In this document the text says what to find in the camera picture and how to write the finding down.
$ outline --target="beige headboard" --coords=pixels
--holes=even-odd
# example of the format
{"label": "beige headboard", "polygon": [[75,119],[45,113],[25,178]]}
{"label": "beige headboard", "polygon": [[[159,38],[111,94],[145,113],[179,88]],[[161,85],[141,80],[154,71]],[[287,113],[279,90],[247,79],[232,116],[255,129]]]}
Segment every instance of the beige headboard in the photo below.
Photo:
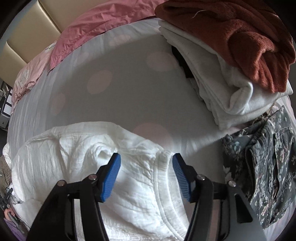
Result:
{"label": "beige headboard", "polygon": [[79,15],[107,0],[39,0],[13,30],[0,54],[0,78],[13,87],[18,72]]}

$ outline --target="gray patterned fabric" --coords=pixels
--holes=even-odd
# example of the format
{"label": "gray patterned fabric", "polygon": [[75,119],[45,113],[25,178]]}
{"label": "gray patterned fabric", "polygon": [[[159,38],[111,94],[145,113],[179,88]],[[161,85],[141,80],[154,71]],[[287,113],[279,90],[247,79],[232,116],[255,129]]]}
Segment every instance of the gray patterned fabric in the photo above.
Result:
{"label": "gray patterned fabric", "polygon": [[0,157],[0,174],[0,193],[4,196],[6,188],[11,183],[11,170],[6,163],[4,156]]}
{"label": "gray patterned fabric", "polygon": [[284,106],[222,139],[226,181],[234,180],[263,228],[281,218],[296,195],[296,143]]}

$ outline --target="person's hand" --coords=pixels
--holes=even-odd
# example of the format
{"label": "person's hand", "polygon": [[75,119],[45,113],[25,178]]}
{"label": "person's hand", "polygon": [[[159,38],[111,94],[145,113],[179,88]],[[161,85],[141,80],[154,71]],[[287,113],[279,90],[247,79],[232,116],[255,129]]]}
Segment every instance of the person's hand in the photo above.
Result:
{"label": "person's hand", "polygon": [[10,217],[8,216],[8,213],[10,213],[12,216],[15,216],[15,213],[14,213],[14,211],[12,210],[12,208],[7,208],[7,209],[4,210],[4,216],[5,216],[5,218],[6,218],[8,221],[12,221],[12,220],[10,219]]}

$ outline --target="purple fabric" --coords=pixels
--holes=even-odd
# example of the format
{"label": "purple fabric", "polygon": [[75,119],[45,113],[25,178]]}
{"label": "purple fabric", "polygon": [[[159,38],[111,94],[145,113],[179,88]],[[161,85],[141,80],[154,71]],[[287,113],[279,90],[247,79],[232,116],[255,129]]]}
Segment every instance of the purple fabric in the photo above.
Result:
{"label": "purple fabric", "polygon": [[4,219],[7,226],[10,228],[11,232],[17,237],[19,241],[26,241],[25,236],[21,233],[20,230],[15,226],[15,224],[12,221],[8,221],[6,218]]}

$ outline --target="clothes pile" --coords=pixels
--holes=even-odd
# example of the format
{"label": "clothes pile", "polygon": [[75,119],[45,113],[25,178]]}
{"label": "clothes pile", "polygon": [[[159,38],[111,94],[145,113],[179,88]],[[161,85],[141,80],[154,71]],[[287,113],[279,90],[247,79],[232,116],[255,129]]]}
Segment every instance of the clothes pile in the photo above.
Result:
{"label": "clothes pile", "polygon": [[288,30],[262,0],[168,0],[155,9],[198,97],[221,130],[225,181],[235,181],[263,228],[296,196],[295,128],[275,101],[293,93],[295,50]]}
{"label": "clothes pile", "polygon": [[292,37],[263,1],[169,0],[155,14],[221,130],[260,116],[293,93]]}

